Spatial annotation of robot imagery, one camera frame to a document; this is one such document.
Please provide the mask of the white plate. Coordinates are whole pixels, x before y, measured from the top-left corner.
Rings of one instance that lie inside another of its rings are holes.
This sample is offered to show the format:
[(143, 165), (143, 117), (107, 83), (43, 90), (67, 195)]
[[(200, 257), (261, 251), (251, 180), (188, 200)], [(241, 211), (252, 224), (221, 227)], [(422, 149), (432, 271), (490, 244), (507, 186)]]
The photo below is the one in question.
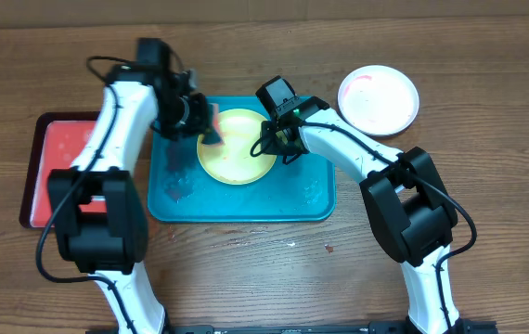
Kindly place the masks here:
[(368, 65), (349, 73), (337, 94), (343, 118), (361, 132), (392, 136), (406, 130), (419, 113), (419, 93), (399, 70)]

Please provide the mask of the yellow green plate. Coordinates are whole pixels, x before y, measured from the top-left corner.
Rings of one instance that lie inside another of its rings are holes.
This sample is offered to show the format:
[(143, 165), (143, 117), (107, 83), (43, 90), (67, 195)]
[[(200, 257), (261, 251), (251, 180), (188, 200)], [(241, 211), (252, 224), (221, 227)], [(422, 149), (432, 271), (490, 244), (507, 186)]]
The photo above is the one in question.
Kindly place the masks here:
[(216, 181), (247, 185), (265, 176), (273, 167), (275, 155), (253, 157), (250, 152), (260, 138), (266, 117), (251, 109), (228, 109), (218, 116), (222, 142), (214, 145), (197, 140), (197, 155), (203, 170)]

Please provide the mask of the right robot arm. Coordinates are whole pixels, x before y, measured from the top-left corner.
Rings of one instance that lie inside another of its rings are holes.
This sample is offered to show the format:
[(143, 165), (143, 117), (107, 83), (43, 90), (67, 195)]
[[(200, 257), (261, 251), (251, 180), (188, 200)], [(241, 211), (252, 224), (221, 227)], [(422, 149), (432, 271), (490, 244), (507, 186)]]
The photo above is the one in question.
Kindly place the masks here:
[(407, 325), (418, 333), (451, 333), (459, 320), (450, 289), (447, 254), (458, 218), (430, 156), (374, 141), (329, 104), (301, 99), (283, 78), (256, 96), (269, 114), (251, 153), (286, 163), (316, 154), (350, 175), (362, 193), (373, 236), (401, 265), (409, 299)]

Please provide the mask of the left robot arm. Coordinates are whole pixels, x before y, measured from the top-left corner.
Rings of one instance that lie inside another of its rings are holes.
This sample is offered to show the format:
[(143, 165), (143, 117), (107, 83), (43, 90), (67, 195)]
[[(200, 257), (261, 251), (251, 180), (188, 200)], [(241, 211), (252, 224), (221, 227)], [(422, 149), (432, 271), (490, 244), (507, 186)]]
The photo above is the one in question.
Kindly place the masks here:
[(172, 332), (144, 264), (148, 219), (133, 181), (146, 133), (223, 141), (196, 72), (172, 69), (179, 60), (159, 38), (138, 39), (133, 60), (112, 58), (97, 76), (104, 101), (84, 149), (47, 179), (52, 213), (36, 246), (37, 269), (54, 283), (95, 282), (119, 333)]

